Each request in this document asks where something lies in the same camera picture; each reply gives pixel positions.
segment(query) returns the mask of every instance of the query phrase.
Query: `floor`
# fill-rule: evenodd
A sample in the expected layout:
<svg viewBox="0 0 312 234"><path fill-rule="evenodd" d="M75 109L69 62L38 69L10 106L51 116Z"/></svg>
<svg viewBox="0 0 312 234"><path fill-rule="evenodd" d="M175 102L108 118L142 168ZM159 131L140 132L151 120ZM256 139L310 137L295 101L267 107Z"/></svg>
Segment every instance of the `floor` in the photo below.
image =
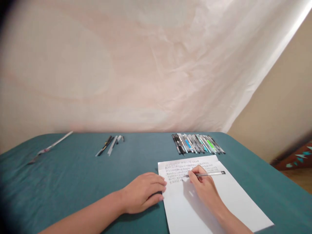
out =
<svg viewBox="0 0 312 234"><path fill-rule="evenodd" d="M312 168L281 171L281 173L312 194Z"/></svg>

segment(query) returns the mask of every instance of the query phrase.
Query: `wrinkled fabric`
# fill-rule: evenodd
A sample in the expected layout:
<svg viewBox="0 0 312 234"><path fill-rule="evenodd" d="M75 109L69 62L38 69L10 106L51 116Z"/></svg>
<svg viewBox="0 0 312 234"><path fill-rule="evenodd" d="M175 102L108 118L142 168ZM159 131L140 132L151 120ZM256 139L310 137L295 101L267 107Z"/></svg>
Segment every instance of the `wrinkled fabric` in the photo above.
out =
<svg viewBox="0 0 312 234"><path fill-rule="evenodd" d="M0 152L54 132L227 132L311 0L31 0L2 34Z"/></svg>

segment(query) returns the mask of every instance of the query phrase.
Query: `right hand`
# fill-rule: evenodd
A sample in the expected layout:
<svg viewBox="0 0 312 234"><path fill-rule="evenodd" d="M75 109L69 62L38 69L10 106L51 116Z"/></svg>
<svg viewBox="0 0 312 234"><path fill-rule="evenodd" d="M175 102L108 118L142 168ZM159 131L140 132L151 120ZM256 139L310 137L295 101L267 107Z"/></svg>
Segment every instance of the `right hand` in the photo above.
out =
<svg viewBox="0 0 312 234"><path fill-rule="evenodd" d="M200 165L188 172L191 183L194 184L196 192L200 200L205 204L205 206L211 211L216 212L220 208L226 208L222 202L217 188L215 187L214 180L211 176L196 177L195 174L205 174L207 173Z"/></svg>

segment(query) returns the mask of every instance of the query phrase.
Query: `green tablecloth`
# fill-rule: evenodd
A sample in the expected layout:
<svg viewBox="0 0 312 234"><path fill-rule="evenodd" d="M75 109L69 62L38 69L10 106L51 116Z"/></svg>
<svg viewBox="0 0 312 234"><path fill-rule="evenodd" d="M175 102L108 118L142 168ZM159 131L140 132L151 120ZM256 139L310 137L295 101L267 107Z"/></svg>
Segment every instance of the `green tablecloth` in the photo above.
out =
<svg viewBox="0 0 312 234"><path fill-rule="evenodd" d="M312 196L232 137L209 133L225 150L217 155L275 226L259 233L312 233ZM33 165L36 153L64 134L30 139L0 156L1 211L8 227L37 233L60 219L119 190L157 163L178 155L171 133L129 133L125 142L94 155L109 133L72 134ZM186 154L185 158L206 154ZM105 233L169 233L163 202L143 213L122 215Z"/></svg>

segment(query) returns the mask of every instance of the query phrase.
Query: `paper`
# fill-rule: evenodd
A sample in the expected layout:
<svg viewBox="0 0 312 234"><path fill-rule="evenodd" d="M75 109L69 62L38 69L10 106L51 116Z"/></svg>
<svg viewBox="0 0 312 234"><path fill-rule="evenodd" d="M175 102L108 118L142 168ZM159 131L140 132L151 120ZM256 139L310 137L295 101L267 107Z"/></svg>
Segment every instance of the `paper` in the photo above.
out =
<svg viewBox="0 0 312 234"><path fill-rule="evenodd" d="M207 171L225 171L213 176L218 193L227 208L251 231L274 225L253 202L216 155L159 162L158 172L168 182L163 193L170 234L225 233L216 218L197 196L194 185L183 176L197 165Z"/></svg>

